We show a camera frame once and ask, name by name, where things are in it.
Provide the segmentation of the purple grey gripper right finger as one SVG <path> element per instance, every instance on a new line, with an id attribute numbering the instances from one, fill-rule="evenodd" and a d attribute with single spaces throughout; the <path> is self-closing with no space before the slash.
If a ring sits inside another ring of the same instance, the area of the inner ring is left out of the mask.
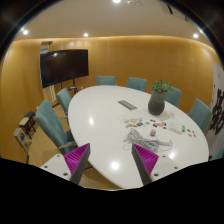
<path id="1" fill-rule="evenodd" d="M 137 144 L 132 144 L 132 156 L 143 185 L 148 185 L 180 169 L 168 156 L 157 155 Z"/>

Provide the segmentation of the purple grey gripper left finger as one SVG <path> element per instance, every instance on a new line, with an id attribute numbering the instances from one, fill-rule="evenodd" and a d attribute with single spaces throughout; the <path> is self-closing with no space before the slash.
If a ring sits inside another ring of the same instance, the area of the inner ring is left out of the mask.
<path id="1" fill-rule="evenodd" d="M 90 144 L 82 145 L 71 152 L 56 154 L 41 169 L 72 183 L 79 184 L 90 156 Z"/>

